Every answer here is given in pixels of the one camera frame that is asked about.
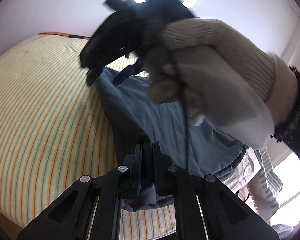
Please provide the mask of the right hand white glove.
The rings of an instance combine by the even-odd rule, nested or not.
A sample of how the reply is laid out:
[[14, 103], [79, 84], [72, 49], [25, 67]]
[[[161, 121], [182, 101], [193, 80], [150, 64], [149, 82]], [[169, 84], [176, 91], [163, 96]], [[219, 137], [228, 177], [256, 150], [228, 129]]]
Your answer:
[[145, 58], [149, 98], [179, 101], [194, 125], [214, 126], [254, 149], [274, 131], [266, 100], [275, 82], [275, 56], [216, 19], [169, 24]]

